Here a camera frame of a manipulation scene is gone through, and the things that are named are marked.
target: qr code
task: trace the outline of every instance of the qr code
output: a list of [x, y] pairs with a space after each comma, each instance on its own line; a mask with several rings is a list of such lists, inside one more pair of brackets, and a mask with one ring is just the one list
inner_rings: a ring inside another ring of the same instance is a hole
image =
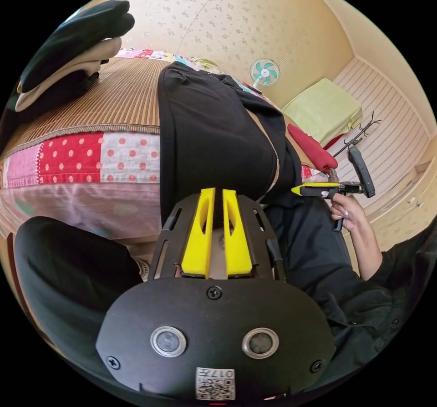
[[207, 401], [234, 400], [234, 370], [197, 368], [196, 398]]

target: floral wallpaper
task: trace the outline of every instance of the floral wallpaper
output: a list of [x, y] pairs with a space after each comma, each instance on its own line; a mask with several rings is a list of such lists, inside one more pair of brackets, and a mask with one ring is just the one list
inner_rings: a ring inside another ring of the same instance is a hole
[[262, 91], [279, 107], [321, 78], [333, 80], [353, 57], [323, 0], [129, 1], [136, 23], [124, 46], [206, 58], [248, 83], [255, 60], [273, 59], [280, 79]]

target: red polka dot fabric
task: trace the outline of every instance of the red polka dot fabric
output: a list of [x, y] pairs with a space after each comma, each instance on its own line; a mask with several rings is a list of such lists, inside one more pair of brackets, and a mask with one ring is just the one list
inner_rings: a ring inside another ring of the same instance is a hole
[[56, 137], [39, 145], [38, 184], [158, 183], [159, 135], [93, 132]]
[[38, 160], [39, 183], [99, 183], [102, 132], [73, 134], [44, 142]]

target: leg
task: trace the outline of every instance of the leg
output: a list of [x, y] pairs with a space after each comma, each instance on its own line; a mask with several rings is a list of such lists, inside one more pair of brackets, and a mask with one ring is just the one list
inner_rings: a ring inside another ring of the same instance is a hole
[[113, 382], [95, 343], [111, 304], [142, 283], [126, 247], [34, 217], [17, 232], [15, 261], [24, 295], [50, 340], [74, 365]]
[[292, 205], [264, 210], [281, 246], [287, 282], [304, 288], [317, 280], [316, 274], [338, 267], [352, 271], [343, 235], [332, 230], [334, 221], [326, 202], [295, 197]]

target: knee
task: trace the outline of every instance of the knee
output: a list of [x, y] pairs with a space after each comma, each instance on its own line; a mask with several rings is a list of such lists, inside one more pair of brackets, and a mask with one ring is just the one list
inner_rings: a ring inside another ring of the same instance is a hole
[[47, 244], [55, 236], [59, 222], [49, 217], [36, 216], [25, 221], [15, 236], [15, 250], [26, 248], [29, 251], [38, 245]]

